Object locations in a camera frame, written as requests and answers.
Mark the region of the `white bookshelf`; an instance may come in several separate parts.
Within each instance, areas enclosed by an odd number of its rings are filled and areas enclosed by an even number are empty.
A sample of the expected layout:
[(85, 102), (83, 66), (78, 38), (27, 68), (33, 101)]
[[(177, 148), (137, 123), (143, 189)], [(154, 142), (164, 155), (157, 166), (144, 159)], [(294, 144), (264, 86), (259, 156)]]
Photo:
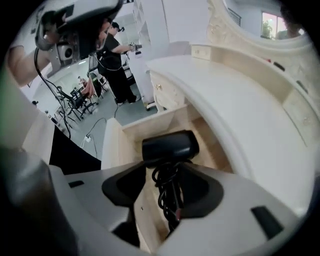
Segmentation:
[(162, 48), (169, 44), (163, 0), (134, 0), (133, 16), (143, 47)]

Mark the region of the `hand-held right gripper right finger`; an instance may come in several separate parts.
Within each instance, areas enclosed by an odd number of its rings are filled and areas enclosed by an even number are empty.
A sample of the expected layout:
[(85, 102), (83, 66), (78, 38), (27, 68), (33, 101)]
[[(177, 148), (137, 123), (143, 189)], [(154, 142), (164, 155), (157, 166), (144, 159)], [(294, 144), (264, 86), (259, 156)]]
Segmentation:
[(309, 187), (289, 178), (272, 189), (192, 163), (177, 168), (183, 207), (158, 256), (270, 256), (294, 235), (309, 207)]

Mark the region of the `person's black trousers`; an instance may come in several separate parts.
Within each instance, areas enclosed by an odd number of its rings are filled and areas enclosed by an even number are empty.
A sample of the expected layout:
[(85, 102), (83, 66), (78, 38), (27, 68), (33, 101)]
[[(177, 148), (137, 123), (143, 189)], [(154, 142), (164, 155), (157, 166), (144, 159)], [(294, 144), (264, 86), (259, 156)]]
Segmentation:
[(101, 161), (67, 138), (56, 126), (49, 164), (59, 167), (64, 175), (101, 170)]

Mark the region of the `white power strip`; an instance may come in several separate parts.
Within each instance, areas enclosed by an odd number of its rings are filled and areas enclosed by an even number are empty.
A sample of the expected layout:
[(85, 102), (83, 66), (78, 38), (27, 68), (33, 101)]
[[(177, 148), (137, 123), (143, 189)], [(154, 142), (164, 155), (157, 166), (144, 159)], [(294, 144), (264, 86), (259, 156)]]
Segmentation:
[(92, 140), (91, 136), (89, 134), (87, 134), (84, 139), (82, 140), (81, 144), (80, 144), (80, 148), (84, 148), (86, 143), (90, 143)]

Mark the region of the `person's right forearm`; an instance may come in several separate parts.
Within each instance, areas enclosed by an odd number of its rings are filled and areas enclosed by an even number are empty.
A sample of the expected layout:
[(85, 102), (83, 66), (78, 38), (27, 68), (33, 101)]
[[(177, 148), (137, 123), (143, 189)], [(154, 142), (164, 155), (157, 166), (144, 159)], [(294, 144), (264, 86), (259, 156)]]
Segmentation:
[(26, 86), (38, 76), (35, 65), (36, 50), (38, 50), (36, 58), (37, 68), (39, 71), (42, 71), (50, 63), (47, 51), (35, 48), (32, 52), (26, 54), (22, 45), (8, 50), (7, 66), (15, 82), (20, 87)]

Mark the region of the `black hair dryer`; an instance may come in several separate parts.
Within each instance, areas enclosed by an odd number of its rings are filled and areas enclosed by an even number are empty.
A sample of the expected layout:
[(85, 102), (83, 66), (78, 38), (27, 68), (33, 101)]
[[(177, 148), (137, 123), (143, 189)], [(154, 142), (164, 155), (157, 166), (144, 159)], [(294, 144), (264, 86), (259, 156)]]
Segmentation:
[(180, 130), (142, 141), (144, 165), (153, 169), (151, 178), (158, 188), (157, 204), (162, 209), (172, 233), (180, 223), (177, 211), (184, 207), (178, 181), (179, 165), (191, 163), (200, 152), (195, 134), (191, 130)]

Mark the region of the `large white wooden drawer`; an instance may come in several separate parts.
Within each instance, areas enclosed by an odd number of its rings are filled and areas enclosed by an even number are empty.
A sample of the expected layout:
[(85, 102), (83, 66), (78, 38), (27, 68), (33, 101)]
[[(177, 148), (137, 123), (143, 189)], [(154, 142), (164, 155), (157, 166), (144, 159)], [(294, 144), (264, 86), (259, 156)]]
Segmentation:
[[(196, 165), (232, 173), (229, 160), (215, 134), (190, 104), (165, 110), (128, 125), (115, 118), (106, 123), (102, 147), (102, 169), (142, 161), (142, 141), (147, 138), (191, 130), (199, 144), (199, 154), (192, 159)], [(158, 206), (159, 190), (152, 180), (152, 169), (146, 169), (146, 181), (133, 208), (140, 249), (155, 254), (169, 233), (169, 226)]]

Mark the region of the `cream vanity dressing table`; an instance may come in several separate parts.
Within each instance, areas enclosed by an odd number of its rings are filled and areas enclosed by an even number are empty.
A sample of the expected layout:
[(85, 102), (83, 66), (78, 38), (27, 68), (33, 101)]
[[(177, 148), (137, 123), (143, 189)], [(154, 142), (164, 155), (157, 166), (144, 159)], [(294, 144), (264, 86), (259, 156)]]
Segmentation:
[(213, 44), (208, 36), (190, 46), (189, 55), (148, 62), (155, 90), (183, 94), (212, 129), (234, 173), (260, 185), (271, 183), (272, 189), (285, 179), (297, 181), (309, 187), (310, 205), (320, 159), (315, 47), (300, 55), (256, 55)]

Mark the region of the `white desk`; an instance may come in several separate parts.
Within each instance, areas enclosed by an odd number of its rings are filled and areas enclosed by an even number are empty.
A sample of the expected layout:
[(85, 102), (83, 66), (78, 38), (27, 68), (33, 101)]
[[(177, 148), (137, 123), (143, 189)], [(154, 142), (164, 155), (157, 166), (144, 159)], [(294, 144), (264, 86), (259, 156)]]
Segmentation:
[(152, 103), (154, 101), (153, 86), (150, 78), (150, 70), (146, 66), (142, 49), (129, 53), (128, 64), (134, 76), (142, 102), (145, 106)]

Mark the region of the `oval mirror white frame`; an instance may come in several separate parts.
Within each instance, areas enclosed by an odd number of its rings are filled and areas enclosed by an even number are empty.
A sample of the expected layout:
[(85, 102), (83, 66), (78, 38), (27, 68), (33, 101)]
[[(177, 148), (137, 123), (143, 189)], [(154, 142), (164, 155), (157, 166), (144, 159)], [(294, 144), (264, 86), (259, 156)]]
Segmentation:
[(280, 0), (208, 0), (208, 40), (256, 55), (314, 51), (301, 23)]

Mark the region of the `black office chair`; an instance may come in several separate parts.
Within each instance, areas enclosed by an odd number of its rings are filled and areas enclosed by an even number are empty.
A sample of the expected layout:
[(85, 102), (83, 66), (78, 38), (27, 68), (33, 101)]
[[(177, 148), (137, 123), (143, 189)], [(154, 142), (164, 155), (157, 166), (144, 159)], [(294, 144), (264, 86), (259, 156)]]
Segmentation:
[(66, 114), (67, 116), (69, 116), (71, 113), (73, 113), (76, 117), (77, 114), (75, 112), (75, 109), (76, 109), (76, 101), (71, 97), (69, 96), (68, 94), (66, 94), (65, 92), (63, 92), (62, 90), (62, 87), (61, 86), (58, 86), (56, 88), (57, 90), (57, 93), (60, 94), (60, 99), (61, 101), (63, 102), (63, 109), (66, 111), (67, 110), (67, 107), (66, 107), (66, 102), (69, 106), (69, 112)]
[(89, 110), (90, 107), (94, 105), (98, 105), (98, 102), (92, 102), (91, 98), (89, 97), (89, 93), (85, 94), (78, 94), (77, 96), (72, 98), (72, 107), (74, 110), (80, 113), (80, 118), (83, 119), (84, 114), (88, 111), (90, 114), (93, 113), (92, 110)]

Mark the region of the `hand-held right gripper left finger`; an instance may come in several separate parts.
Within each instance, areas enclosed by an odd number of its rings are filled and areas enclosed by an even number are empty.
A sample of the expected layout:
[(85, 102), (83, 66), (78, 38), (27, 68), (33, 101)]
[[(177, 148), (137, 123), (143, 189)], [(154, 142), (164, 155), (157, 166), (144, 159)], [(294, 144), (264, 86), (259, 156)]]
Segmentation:
[(146, 182), (143, 163), (64, 175), (50, 174), (58, 202), (84, 248), (138, 248), (134, 203)]

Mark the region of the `small dark case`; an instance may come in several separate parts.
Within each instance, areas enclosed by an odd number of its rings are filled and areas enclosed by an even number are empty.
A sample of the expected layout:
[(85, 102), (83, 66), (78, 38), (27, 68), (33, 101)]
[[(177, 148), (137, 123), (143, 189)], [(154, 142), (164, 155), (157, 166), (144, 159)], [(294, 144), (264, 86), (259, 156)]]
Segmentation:
[(303, 83), (300, 80), (297, 80), (296, 82), (308, 94), (308, 89), (303, 85)]

